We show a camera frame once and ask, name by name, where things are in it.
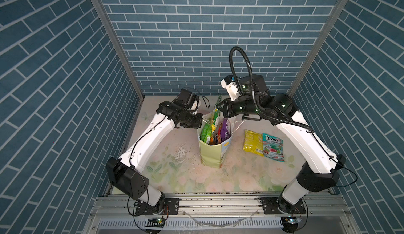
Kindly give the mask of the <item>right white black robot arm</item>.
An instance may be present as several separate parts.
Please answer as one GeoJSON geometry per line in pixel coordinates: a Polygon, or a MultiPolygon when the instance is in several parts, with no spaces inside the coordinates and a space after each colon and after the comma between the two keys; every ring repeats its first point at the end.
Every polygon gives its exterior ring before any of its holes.
{"type": "Polygon", "coordinates": [[[286,94],[259,96],[250,95],[235,100],[227,98],[217,105],[225,118],[242,115],[243,119],[269,120],[281,130],[305,158],[298,175],[284,188],[277,199],[277,207],[284,214],[291,214],[309,192],[319,192],[336,186],[338,170],[344,167],[345,157],[333,153],[316,135],[299,111],[294,101],[286,94]]]}

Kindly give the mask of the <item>green Fox's spring tea packet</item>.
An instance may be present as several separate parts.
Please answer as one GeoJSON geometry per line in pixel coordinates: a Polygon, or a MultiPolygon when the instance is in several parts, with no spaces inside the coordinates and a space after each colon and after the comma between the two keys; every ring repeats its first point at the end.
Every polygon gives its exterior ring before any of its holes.
{"type": "Polygon", "coordinates": [[[220,95],[217,98],[216,103],[214,105],[214,109],[213,109],[213,111],[211,113],[210,126],[211,126],[211,133],[212,134],[216,131],[216,129],[217,129],[218,125],[219,125],[220,111],[218,110],[218,105],[222,101],[222,96],[223,95],[220,95]]]}

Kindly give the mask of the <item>teal Fox's candy packet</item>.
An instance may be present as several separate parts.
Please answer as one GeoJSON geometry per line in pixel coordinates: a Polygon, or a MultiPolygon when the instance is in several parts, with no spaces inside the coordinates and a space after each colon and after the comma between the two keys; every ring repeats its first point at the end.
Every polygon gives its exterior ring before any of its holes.
{"type": "Polygon", "coordinates": [[[284,162],[283,140],[269,134],[263,134],[263,154],[272,160],[284,162]]]}

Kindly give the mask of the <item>floral paper gift bag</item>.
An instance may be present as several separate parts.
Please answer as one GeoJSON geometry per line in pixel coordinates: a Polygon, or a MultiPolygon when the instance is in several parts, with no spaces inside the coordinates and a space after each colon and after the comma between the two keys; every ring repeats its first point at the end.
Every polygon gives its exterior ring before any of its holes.
{"type": "Polygon", "coordinates": [[[237,120],[235,117],[223,118],[222,113],[220,113],[219,125],[216,129],[216,132],[221,129],[223,120],[229,119],[231,122],[231,137],[223,143],[211,146],[210,144],[208,145],[200,140],[200,134],[203,126],[207,123],[210,123],[210,118],[211,113],[204,115],[202,126],[201,128],[197,129],[201,160],[202,164],[206,166],[220,168],[224,162],[227,151],[230,149],[231,141],[235,138],[235,132],[243,122],[241,120],[237,120]]]}

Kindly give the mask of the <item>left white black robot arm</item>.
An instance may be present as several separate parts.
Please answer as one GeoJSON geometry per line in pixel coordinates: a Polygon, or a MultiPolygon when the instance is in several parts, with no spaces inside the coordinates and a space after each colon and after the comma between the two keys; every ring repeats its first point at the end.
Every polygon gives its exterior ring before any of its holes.
{"type": "Polygon", "coordinates": [[[148,204],[159,212],[163,208],[165,195],[149,183],[142,172],[162,140],[177,125],[185,128],[200,128],[202,114],[198,113],[199,98],[192,103],[179,100],[159,104],[156,115],[140,138],[122,153],[119,158],[111,157],[106,164],[111,184],[133,200],[148,204]]]}

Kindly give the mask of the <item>yellow snack packet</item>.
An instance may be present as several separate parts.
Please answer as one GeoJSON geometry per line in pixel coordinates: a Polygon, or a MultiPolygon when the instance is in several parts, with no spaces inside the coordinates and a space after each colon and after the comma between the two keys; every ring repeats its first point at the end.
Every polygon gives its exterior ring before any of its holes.
{"type": "Polygon", "coordinates": [[[264,157],[263,135],[245,130],[243,150],[264,157]]]}

